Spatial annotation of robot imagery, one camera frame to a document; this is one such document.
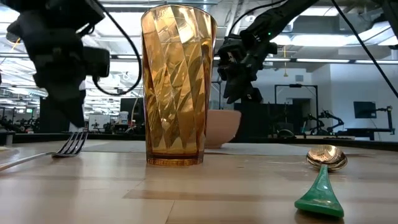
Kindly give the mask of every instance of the black cable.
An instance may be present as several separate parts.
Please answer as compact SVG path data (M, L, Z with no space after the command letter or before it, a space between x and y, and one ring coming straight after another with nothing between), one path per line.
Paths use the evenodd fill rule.
M7 59L7 57L5 57L5 58L1 61L0 65L2 65L2 63L3 63L6 59Z
M344 15L343 11L340 9L340 7L337 5L335 0L331 0L333 5L336 7L338 13L342 16L342 18L346 21L347 25L349 26L349 28L353 31L355 37L358 39L358 42L362 45L362 48L365 50L365 52L367 53L367 55L369 56L369 58L372 60L372 62L374 63L374 65L376 66L376 68L379 70L380 74L383 76L384 80L386 81L386 83L388 84L388 86L390 87L390 89L392 90L392 92L394 93L394 95L396 96L396 98L398 99L398 92L397 90L394 88L394 86L392 85L392 83L390 82L390 80L388 79L388 77L386 76L386 74L384 73L383 69L380 67L380 65L378 64L378 62L376 61L376 59L373 57L372 53L369 51L369 49L366 47L365 43L361 40L358 32L355 30L354 26L352 25L352 23L350 23L350 21L347 19L347 17Z
M141 58L139 55L139 52L136 48L136 46L134 45L134 43L132 42L132 40L130 39L130 37L126 34L126 32L123 30L123 28L118 24L118 22L116 22L115 19L113 19L112 15L108 12L108 10L105 9L105 7L98 2L98 0L93 0L99 8L102 9L102 11L105 12L105 14L111 19L111 21L113 22L113 24L118 28L118 30L120 31L120 33L122 33L122 35L127 39L127 41L129 42L129 44L131 45L136 57L137 57L137 62L138 62L138 77L137 77L137 81L135 82L135 84L133 84L132 87L130 87L128 90L126 91L122 91L120 93L109 93L107 91L105 91L104 89L102 89L99 85L98 85L98 77L93 77L93 82L95 87L97 87L97 89L107 95L110 96L122 96L125 95L127 93L129 93L130 91L132 91L133 89L135 89L135 87L138 86L139 82L141 81L141 77L142 77L142 65L141 65Z
M378 129L378 128L377 128L377 126L376 126L376 124L375 124L375 122L373 121L373 119L372 119L372 118L370 118L370 120L372 121L372 123L373 123L374 127L375 127L376 129ZM380 132L377 132L377 135L379 136L379 141L381 141L381 135L380 135Z
M231 27L231 29L229 30L228 35L230 35L230 34L232 33L232 30L234 29L234 27L236 26L236 24L238 24L238 22L239 22L241 19L243 19L243 17L245 17L246 15L248 15L248 14L254 12L254 11L257 10L257 9L262 9L262 8L269 7L269 6L275 6L276 4L282 3L282 2L284 2L284 1L287 1L287 0L276 1L276 2L273 2L273 3L265 4L265 5L258 6L258 7L254 7L254 8L252 8L252 9L248 10L247 12L245 12L241 17L239 17L239 18L232 24L232 27Z

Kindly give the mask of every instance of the fluorescent light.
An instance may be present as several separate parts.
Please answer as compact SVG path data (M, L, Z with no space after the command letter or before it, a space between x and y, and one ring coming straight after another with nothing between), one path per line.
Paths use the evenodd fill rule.
M377 22L375 23L371 29L368 29L359 34L359 37L362 41L366 42L368 40L373 39L376 36L383 35L384 31L390 29L390 23L386 22ZM347 44L359 44L358 39L355 35L351 35L347 37Z
M23 94L23 95L29 95L29 92L26 91L26 90L23 89L23 88L13 88L13 87L11 87L11 88L8 88L8 89L9 89L9 91L11 91L11 92L13 92L13 93Z
M376 60L380 65L398 65L398 60ZM355 63L373 64L372 60L356 60Z
M137 59L135 55L118 55L119 59Z
M338 11L333 6L312 6L305 11L303 11L301 16L337 16Z
M103 4L104 7L118 7L118 8L127 8L127 7L156 7L159 5L145 5L145 4Z
M265 59L266 62L289 62L290 58L266 58Z
M309 47L342 47L347 44L343 35L296 35L291 45Z
M0 100L3 103L14 104L12 100Z
M25 109L26 107L25 106L6 106L6 108L8 108L8 109Z
M291 40L290 37L287 35L278 35L275 38L273 38L270 42L274 42L277 45L290 45Z
M1 53L0 57L7 58L29 58L28 54L12 54L12 53Z
M382 46L394 46L394 45L398 45L398 39L396 36L393 36L383 42L381 42L379 45Z
M349 60L341 59L312 59L312 58L298 58L297 62L318 62L318 63L348 63Z

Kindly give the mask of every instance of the fork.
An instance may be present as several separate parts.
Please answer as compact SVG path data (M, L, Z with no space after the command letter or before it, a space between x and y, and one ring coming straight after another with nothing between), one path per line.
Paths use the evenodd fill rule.
M81 149L83 148L87 139L87 135L87 131L73 133L66 141L66 143L62 146L62 148L58 150L58 152L40 153L38 155L18 159L16 161L7 162L5 164L0 164L0 171L43 156L52 156L53 158L75 157L80 153Z

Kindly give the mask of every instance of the wall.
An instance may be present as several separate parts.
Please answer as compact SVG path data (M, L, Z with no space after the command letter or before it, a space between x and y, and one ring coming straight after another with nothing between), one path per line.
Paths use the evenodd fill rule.
M386 65L382 69L398 89L398 66ZM398 99L374 65L330 65L330 72L332 111L345 122L346 128L388 127L385 112L377 112L374 124L370 119L355 119L354 101L374 101L377 108L391 105L393 128L397 128ZM380 133L380 136L383 141L398 141L398 135Z
M288 77L284 77L285 70L279 69L275 71L274 69L265 69L260 70L257 73L257 80L252 82L253 87L256 87L260 90L261 95L264 99L264 103L274 103L274 85L288 85L294 84L296 75L303 75L304 82L300 82L301 84L311 85L311 73L307 73L305 69L301 68L288 68L287 74ZM213 69L213 80L216 80L218 77L217 68ZM221 84L221 105L222 107L229 107L225 102L226 100L222 98L225 89L225 83ZM278 103L289 103L292 98L309 98L312 99L314 97L313 93L308 91L306 88L287 88L287 87L278 87L277 90L277 100ZM214 101L218 104L218 91L215 88L211 88L210 101Z
M331 73L330 65L324 65L312 73L312 84L318 85L318 114L322 110L328 110L332 112L332 100L331 100ZM317 107L315 100L311 102L311 112L314 117L317 114ZM326 127L332 126L331 119L322 119ZM312 126L316 126L316 122L312 121Z

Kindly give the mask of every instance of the spoon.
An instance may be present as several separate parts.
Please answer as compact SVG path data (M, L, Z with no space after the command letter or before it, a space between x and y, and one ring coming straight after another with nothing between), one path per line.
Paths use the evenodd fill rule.
M336 146L320 145L307 153L307 162L317 169L326 165L329 171L340 170L347 165L347 161L346 155Z
M340 170L347 165L347 161L347 157L336 146L321 145L312 148L307 154L307 162L319 169L319 174L310 190L294 206L300 210L343 218L344 210L333 192L328 170Z

